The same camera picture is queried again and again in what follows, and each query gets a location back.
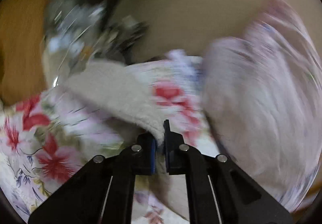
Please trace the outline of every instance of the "floral bedsheet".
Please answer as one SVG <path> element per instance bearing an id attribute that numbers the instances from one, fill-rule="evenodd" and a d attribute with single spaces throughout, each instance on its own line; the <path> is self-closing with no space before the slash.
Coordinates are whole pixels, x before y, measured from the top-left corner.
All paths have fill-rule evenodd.
<path id="1" fill-rule="evenodd" d="M 136 64 L 127 69 L 149 86 L 151 99 L 166 114 L 171 129 L 181 133 L 187 144 L 209 156 L 219 153 L 200 108 L 198 87 L 174 61 Z M 131 145 L 104 123 L 111 118 L 59 87 L 18 103 L 0 115 L 0 187 L 26 222 L 92 157 L 114 156 Z M 158 201 L 149 189 L 148 177 L 138 176 L 132 223 L 188 221 Z"/>

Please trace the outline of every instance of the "screw head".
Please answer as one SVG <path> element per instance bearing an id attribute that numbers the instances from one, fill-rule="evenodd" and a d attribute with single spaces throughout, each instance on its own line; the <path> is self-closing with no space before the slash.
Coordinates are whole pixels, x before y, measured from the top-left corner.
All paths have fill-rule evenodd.
<path id="1" fill-rule="evenodd" d="M 102 156 L 102 155 L 96 155 L 96 156 L 93 158 L 93 161 L 94 161 L 95 163 L 101 163 L 101 162 L 103 162 L 103 160 L 104 160 L 104 156 Z"/>
<path id="2" fill-rule="evenodd" d="M 140 150 L 142 150 L 142 147 L 141 147 L 140 145 L 135 144 L 135 145 L 133 145 L 133 146 L 131 147 L 131 149 L 132 149 L 134 152 L 139 152 Z"/>
<path id="3" fill-rule="evenodd" d="M 179 146 L 179 149 L 180 149 L 181 151 L 188 151 L 189 146 L 188 146 L 187 144 L 181 144 L 181 145 Z"/>
<path id="4" fill-rule="evenodd" d="M 228 160 L 227 156 L 224 154 L 220 154 L 217 156 L 217 160 L 219 160 L 220 162 L 226 162 Z"/>

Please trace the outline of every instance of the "crumpled blanket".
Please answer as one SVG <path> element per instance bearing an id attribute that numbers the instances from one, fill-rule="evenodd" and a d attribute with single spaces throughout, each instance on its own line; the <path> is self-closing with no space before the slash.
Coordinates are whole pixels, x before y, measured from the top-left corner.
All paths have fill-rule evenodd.
<path id="1" fill-rule="evenodd" d="M 321 61 L 286 0 L 268 0 L 243 38 L 214 41 L 204 58 L 203 107 L 235 162 L 293 211 L 322 148 Z"/>
<path id="2" fill-rule="evenodd" d="M 93 78 L 98 71 L 100 77 Z M 175 62 L 127 67 L 92 63 L 87 72 L 6 109 L 0 116 L 0 186 L 25 221 L 88 160 L 96 154 L 117 155 L 135 142 L 141 128 L 151 131 L 160 143 L 164 117 L 186 143 L 204 154 L 218 154 L 194 82 L 181 74 Z M 119 81 L 117 85 L 111 76 Z M 86 80 L 95 82 L 85 94 Z M 124 103 L 110 103 L 114 98 Z M 156 180 L 137 177 L 132 222 L 187 223 L 176 214 L 188 216 L 185 178 L 179 177 L 177 196 L 167 192 L 171 190 L 168 185 L 175 182 L 176 177 L 173 180 L 167 175 Z"/>

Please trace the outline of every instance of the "metal rivet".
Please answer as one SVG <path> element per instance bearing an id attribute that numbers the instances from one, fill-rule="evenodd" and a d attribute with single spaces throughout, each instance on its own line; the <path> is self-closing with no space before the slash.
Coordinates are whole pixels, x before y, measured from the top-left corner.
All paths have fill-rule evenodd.
<path id="1" fill-rule="evenodd" d="M 220 154 L 217 156 L 217 160 L 219 160 L 220 162 L 226 162 L 228 160 L 228 158 L 226 155 Z"/>
<path id="2" fill-rule="evenodd" d="M 142 147 L 141 147 L 140 145 L 135 144 L 135 145 L 133 145 L 133 146 L 131 147 L 131 149 L 132 149 L 134 152 L 139 152 L 139 151 L 142 149 Z"/>
<path id="3" fill-rule="evenodd" d="M 93 161 L 94 161 L 95 163 L 101 163 L 101 162 L 103 162 L 103 160 L 104 160 L 104 156 L 102 156 L 102 155 L 96 155 L 96 156 L 94 157 L 94 159 L 93 159 Z"/>
<path id="4" fill-rule="evenodd" d="M 181 145 L 179 146 L 179 149 L 180 149 L 181 151 L 187 151 L 187 150 L 189 149 L 189 146 L 188 146 L 187 144 L 181 144 Z"/>

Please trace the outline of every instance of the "floral fabric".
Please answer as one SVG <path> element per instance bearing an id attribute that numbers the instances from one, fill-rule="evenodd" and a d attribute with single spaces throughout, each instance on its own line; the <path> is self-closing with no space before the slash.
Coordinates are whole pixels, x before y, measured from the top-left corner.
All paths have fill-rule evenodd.
<path id="1" fill-rule="evenodd" d="M 149 85 L 151 99 L 167 115 L 173 131 L 203 154 L 218 154 L 194 82 L 186 80 L 173 61 L 127 69 Z M 105 123 L 110 119 L 107 112 L 59 87 L 18 103 L 0 116 L 0 187 L 26 222 L 33 210 L 92 157 L 114 156 L 131 145 Z M 155 198 L 147 177 L 138 176 L 132 222 L 187 221 Z"/>

